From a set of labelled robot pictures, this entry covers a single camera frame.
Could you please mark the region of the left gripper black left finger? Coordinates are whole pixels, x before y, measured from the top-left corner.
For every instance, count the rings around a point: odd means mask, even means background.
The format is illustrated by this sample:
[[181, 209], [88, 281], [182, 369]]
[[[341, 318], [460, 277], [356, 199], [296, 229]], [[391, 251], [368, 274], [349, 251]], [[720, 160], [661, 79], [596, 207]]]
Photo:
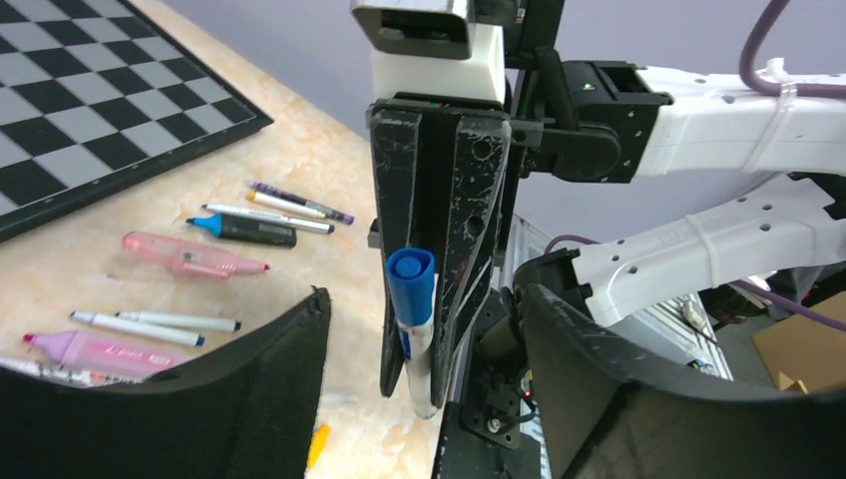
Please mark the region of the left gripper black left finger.
[[138, 384], [76, 388], [3, 370], [5, 478], [301, 478], [329, 292]]

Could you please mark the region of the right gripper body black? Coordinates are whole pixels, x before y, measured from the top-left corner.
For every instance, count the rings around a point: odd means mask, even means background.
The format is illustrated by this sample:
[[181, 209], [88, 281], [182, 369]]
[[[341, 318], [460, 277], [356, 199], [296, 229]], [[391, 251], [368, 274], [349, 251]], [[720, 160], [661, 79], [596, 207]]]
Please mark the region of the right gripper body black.
[[491, 102], [437, 99], [412, 94], [398, 94], [392, 99], [382, 99], [375, 103], [377, 102], [387, 102], [402, 110], [421, 115], [413, 217], [409, 243], [406, 246], [431, 251], [439, 264], [446, 229], [447, 181], [451, 170], [449, 158], [452, 155], [458, 121], [465, 115], [504, 113], [508, 116], [511, 126], [509, 152], [505, 158], [502, 183], [495, 199], [493, 214], [476, 262], [501, 259], [506, 250], [517, 183], [527, 152], [528, 132], [520, 123], [512, 121], [502, 106]]

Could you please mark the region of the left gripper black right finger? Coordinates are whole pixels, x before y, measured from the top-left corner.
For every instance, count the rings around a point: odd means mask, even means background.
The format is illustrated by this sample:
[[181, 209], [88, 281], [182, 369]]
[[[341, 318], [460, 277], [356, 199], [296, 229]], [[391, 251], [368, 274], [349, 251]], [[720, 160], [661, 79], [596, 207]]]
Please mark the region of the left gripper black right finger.
[[557, 478], [841, 478], [845, 394], [778, 391], [671, 362], [574, 306], [573, 276], [514, 276]]

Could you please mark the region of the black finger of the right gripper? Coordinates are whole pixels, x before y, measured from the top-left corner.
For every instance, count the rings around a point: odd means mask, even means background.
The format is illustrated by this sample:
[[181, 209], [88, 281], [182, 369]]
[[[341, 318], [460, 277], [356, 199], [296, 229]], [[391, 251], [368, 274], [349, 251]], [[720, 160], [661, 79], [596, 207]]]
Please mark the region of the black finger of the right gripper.
[[511, 126], [504, 113], [465, 115], [456, 126], [447, 181], [446, 229], [440, 251], [431, 400], [447, 395], [459, 310], [500, 190]]
[[[409, 243], [420, 121], [420, 114], [387, 102], [373, 104], [368, 113], [376, 219], [383, 260]], [[386, 290], [379, 380], [380, 392], [385, 398], [393, 395], [403, 365], [397, 331], [390, 291]]]

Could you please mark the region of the yellow pen cap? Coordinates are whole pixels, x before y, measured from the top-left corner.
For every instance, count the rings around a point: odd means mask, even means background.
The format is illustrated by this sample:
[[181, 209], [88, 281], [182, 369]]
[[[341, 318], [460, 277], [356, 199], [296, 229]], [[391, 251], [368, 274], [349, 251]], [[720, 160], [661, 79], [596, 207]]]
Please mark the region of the yellow pen cap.
[[330, 433], [331, 427], [326, 423], [322, 423], [313, 429], [306, 461], [307, 470], [313, 468], [319, 459], [326, 447]]

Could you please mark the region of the clear pen cap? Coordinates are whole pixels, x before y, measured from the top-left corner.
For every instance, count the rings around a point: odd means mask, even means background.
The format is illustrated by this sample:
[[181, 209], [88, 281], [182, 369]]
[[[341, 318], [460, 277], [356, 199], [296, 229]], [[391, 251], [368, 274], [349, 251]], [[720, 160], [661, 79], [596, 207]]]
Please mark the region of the clear pen cap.
[[320, 396], [321, 407], [345, 407], [355, 404], [358, 395], [352, 391], [327, 391]]

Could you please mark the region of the thin purple pen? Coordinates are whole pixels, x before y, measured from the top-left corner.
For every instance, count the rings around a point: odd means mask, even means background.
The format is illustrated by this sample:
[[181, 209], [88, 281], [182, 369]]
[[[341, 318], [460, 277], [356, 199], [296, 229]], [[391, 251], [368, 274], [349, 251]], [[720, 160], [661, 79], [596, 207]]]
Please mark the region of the thin purple pen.
[[294, 193], [286, 192], [267, 183], [252, 182], [250, 187], [256, 192], [267, 194], [278, 199], [297, 203], [312, 210], [319, 211], [325, 214], [328, 218], [340, 221], [346, 225], [351, 226], [354, 223], [354, 216], [348, 215], [314, 200], [301, 197]]

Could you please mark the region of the yellow banded white pen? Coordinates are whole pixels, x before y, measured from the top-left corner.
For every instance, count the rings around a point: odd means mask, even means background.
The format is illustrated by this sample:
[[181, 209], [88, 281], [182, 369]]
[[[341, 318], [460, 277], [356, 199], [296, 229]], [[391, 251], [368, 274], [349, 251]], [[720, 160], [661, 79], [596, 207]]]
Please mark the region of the yellow banded white pen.
[[290, 214], [296, 214], [307, 218], [326, 219], [327, 215], [323, 212], [315, 210], [305, 205], [298, 204], [293, 201], [284, 200], [275, 196], [252, 191], [246, 195], [246, 198], [260, 205], [278, 209]]

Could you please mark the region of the blue clear pen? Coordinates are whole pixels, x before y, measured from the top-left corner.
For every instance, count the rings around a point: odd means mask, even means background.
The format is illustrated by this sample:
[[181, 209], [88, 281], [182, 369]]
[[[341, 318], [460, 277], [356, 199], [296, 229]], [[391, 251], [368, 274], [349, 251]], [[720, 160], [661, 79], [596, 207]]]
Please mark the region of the blue clear pen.
[[430, 419], [437, 411], [431, 400], [435, 257], [427, 249], [403, 247], [390, 255], [385, 271], [412, 408]]

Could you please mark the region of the pink highlighter pen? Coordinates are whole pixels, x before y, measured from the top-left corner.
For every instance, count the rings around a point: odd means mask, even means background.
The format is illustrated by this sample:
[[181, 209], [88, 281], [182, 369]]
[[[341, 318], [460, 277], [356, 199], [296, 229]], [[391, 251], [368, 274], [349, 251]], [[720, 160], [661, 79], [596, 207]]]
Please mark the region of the pink highlighter pen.
[[26, 333], [23, 341], [55, 362], [133, 379], [147, 379], [193, 358], [178, 351], [82, 330]]

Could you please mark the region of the blue capped white marker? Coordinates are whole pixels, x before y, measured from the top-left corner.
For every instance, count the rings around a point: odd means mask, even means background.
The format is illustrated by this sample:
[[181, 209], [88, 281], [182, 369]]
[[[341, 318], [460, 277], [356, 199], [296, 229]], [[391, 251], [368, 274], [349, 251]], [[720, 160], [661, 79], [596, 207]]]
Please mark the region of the blue capped white marker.
[[205, 337], [196, 332], [146, 324], [96, 312], [73, 311], [70, 314], [70, 319], [79, 323], [189, 347], [202, 347], [206, 342]]

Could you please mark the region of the pink eraser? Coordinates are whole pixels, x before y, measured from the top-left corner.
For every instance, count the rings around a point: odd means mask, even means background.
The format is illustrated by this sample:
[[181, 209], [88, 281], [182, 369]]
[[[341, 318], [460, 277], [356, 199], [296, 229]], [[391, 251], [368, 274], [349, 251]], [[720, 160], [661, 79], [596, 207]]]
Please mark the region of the pink eraser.
[[270, 271], [267, 262], [223, 248], [145, 232], [125, 234], [122, 248], [174, 275], [228, 279]]

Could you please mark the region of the black capped white marker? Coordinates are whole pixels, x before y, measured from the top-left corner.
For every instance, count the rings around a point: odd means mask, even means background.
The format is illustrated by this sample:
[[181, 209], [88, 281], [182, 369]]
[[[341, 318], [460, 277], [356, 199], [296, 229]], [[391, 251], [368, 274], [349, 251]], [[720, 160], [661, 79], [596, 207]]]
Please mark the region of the black capped white marker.
[[115, 313], [115, 317], [163, 326], [198, 328], [223, 332], [236, 332], [241, 330], [241, 322], [231, 318], [205, 317], [151, 311], [118, 311]]

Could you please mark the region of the magenta capped white marker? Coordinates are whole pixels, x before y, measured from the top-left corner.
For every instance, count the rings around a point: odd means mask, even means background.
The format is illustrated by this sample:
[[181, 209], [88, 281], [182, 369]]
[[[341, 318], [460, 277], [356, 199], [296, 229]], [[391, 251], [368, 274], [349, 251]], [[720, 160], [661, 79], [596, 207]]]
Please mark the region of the magenta capped white marker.
[[1, 367], [45, 381], [78, 388], [103, 387], [113, 384], [138, 384], [140, 380], [84, 368], [67, 367], [36, 360], [1, 358]]

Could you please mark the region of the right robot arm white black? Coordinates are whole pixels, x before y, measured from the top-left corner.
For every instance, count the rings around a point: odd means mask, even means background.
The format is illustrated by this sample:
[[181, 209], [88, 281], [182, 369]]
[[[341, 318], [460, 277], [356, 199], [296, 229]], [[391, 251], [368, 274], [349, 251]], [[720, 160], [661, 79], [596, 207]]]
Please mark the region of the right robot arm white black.
[[845, 87], [562, 61], [559, 1], [355, 1], [374, 53], [368, 111], [386, 263], [380, 387], [404, 364], [415, 408], [439, 407], [471, 293], [503, 252], [505, 196], [530, 158], [572, 183], [767, 172], [744, 197], [642, 234], [548, 253], [519, 270], [528, 351], [555, 464], [663, 444], [823, 464], [841, 391], [789, 395], [709, 378], [613, 333], [665, 299], [845, 258]]

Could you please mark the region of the black white checkerboard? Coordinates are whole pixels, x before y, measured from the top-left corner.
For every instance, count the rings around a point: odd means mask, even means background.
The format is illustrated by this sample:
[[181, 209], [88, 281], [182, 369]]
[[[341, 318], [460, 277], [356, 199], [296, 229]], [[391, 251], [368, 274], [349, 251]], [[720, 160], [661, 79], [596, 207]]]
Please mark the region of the black white checkerboard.
[[269, 124], [127, 1], [1, 5], [3, 240]]

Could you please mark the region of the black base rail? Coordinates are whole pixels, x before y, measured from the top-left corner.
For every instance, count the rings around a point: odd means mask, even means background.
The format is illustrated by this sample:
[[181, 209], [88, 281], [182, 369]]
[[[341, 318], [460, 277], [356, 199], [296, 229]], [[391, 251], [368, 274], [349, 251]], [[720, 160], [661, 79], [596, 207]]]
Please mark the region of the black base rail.
[[489, 292], [458, 344], [433, 478], [542, 478], [545, 446], [523, 431], [539, 419], [517, 302]]

